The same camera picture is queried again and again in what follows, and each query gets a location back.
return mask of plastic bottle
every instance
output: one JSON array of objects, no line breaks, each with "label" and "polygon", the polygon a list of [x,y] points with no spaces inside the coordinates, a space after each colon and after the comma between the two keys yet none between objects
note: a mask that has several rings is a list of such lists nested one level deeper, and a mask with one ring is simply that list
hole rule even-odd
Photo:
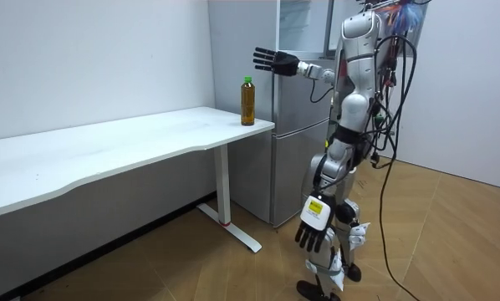
[{"label": "plastic bottle", "polygon": [[245,76],[241,86],[241,125],[253,125],[255,110],[256,86],[252,77]]}]

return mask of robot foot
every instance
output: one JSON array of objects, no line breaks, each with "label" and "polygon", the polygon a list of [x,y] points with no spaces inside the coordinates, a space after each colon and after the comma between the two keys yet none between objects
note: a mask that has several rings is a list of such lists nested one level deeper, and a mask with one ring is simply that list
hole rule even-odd
[{"label": "robot foot", "polygon": [[303,280],[297,282],[297,291],[309,301],[341,301],[334,293],[330,298],[325,297],[319,285]]},{"label": "robot foot", "polygon": [[361,270],[357,265],[352,263],[349,267],[349,271],[347,272],[347,277],[354,281],[359,282],[361,280]]}]

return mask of refrigerator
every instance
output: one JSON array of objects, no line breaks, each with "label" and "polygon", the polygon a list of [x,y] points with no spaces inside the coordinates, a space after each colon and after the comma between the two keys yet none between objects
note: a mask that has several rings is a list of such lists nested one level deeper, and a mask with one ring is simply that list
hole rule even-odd
[{"label": "refrigerator", "polygon": [[[280,77],[254,68],[256,47],[278,50],[282,45],[303,45],[303,51],[286,51],[306,62],[334,68],[333,60],[321,59],[322,47],[312,49],[314,42],[307,38],[314,38],[314,35],[304,34],[310,20],[316,20],[309,16],[313,4],[299,3],[295,7],[299,9],[289,4],[286,10],[280,9],[280,2],[275,1],[209,2],[217,109],[240,114],[241,84],[244,76],[252,76],[256,85],[256,118],[275,124],[272,131],[228,145],[231,198],[274,227],[302,209],[302,180],[311,158],[324,152],[333,94],[329,92],[313,104],[309,101],[312,80],[301,76]],[[328,8],[326,2],[314,3]],[[320,11],[325,23],[326,9],[320,8]],[[308,16],[290,15],[287,18],[286,13],[290,12],[307,13]],[[303,20],[304,25],[296,25],[294,19]],[[286,24],[294,24],[293,29]],[[313,98],[318,99],[330,87],[316,81]]]}]

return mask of baseboard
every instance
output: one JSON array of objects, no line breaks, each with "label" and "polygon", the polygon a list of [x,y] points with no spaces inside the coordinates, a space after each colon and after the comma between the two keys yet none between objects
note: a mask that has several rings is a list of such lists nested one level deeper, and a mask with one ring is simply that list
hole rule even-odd
[{"label": "baseboard", "polygon": [[62,266],[60,266],[60,267],[58,267],[50,272],[45,273],[44,275],[42,275],[38,278],[35,278],[35,279],[33,279],[33,280],[15,288],[15,289],[12,289],[12,290],[2,294],[0,296],[0,301],[10,301],[10,300],[16,298],[17,296],[28,295],[28,294],[36,291],[37,289],[40,289],[43,286],[45,286],[49,283],[52,283],[56,279],[63,277],[67,273],[71,273],[74,270],[83,267],[85,264],[91,263],[94,260],[104,256],[105,254],[110,253],[110,252],[114,251],[115,249],[124,246],[126,243],[132,242],[136,238],[141,237],[141,236],[147,234],[148,232],[157,229],[158,227],[166,224],[167,222],[191,211],[192,209],[196,208],[197,205],[202,204],[203,202],[208,202],[208,201],[214,199],[215,197],[217,197],[216,191],[214,191],[206,196],[203,196],[203,197],[199,198],[198,200],[193,201],[192,203],[187,204],[187,205],[175,210],[174,212],[171,212],[171,213],[169,213],[161,218],[158,218],[153,222],[150,222],[150,223],[148,223],[148,224],[146,224],[138,229],[135,229],[135,230],[125,234],[124,236],[118,237],[112,242],[108,242],[105,245],[98,247],[95,250],[90,251],[90,252],[86,253],[85,255],[80,256],[80,257],[72,260],[69,263],[66,263],[66,264],[64,264],[64,265],[62,265]]}]

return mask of brown liquid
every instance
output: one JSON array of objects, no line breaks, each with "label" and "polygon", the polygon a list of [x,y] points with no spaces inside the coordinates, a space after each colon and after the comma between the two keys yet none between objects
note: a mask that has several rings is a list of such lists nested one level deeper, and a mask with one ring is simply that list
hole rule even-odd
[{"label": "brown liquid", "polygon": [[244,83],[241,86],[241,125],[253,125],[254,121],[254,97],[256,86],[252,83]]}]

